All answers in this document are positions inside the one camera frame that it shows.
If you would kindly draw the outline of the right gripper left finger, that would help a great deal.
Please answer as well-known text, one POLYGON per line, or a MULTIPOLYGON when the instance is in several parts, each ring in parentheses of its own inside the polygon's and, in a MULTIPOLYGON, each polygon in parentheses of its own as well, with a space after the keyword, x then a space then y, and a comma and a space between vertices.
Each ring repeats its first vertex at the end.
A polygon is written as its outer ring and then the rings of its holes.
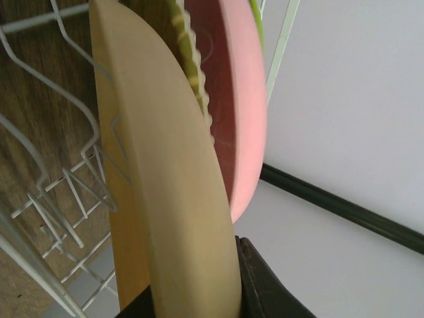
POLYGON ((155 318, 154 303, 150 286, 134 298, 117 318, 155 318))

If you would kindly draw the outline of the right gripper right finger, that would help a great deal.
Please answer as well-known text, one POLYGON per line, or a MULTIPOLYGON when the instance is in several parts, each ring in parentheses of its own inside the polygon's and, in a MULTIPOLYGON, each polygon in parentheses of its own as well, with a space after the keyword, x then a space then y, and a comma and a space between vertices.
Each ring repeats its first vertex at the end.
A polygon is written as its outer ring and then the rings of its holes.
POLYGON ((241 317, 314 318, 278 279, 251 241, 235 237, 242 282, 241 317))

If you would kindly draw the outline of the tan bottom plate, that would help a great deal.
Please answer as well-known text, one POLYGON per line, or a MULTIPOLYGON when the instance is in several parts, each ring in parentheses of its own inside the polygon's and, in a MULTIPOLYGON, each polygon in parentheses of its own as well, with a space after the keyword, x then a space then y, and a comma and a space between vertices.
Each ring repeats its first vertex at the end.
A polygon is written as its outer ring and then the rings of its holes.
POLYGON ((120 306, 150 288, 157 317, 238 317, 229 203, 184 71, 123 4, 91 1, 89 21, 120 306))

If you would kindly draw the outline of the white wire dish rack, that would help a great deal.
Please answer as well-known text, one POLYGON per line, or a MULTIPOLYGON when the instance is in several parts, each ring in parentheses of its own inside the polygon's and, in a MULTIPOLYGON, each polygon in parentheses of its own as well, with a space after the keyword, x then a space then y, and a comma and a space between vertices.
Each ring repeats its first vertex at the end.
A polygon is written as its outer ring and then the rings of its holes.
MULTIPOLYGON (((112 242, 92 52, 91 1, 1 2, 1 257, 29 288, 85 317, 66 289, 112 242)), ((146 21, 182 68, 166 1, 117 1, 146 21)))

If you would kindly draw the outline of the pink plate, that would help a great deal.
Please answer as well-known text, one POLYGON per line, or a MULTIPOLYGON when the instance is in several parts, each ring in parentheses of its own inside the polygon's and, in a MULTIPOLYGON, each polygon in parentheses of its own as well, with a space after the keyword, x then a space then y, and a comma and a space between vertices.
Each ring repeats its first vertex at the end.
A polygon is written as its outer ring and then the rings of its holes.
POLYGON ((231 219, 244 213, 264 159, 267 92, 254 16, 248 1, 186 1, 197 35, 209 94, 211 135, 230 204, 231 219))

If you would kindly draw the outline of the woven pattern plate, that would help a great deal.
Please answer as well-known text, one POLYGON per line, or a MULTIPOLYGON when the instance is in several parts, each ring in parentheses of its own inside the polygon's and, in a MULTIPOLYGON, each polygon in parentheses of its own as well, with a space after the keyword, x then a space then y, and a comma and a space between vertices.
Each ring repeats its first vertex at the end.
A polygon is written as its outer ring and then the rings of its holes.
POLYGON ((201 69, 201 53, 196 47, 196 34, 191 27, 190 14, 184 8, 184 1, 167 0, 171 23, 176 32, 176 42, 182 56, 182 69, 197 99, 199 108, 211 133, 212 116, 208 111, 209 94, 205 90, 206 76, 201 69))

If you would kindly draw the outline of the green plate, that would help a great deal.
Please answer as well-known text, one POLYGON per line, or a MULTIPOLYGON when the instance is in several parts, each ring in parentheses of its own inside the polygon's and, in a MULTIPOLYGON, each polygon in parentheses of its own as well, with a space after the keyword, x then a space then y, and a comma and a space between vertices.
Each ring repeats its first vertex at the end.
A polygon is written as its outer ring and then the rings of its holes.
POLYGON ((260 39, 261 48, 264 47, 264 37, 263 37, 263 26, 262 26, 262 18, 260 14, 260 7, 257 3, 257 0, 249 0, 250 8, 252 10, 252 14, 254 16, 254 21, 256 24, 256 28, 258 31, 258 36, 260 39))

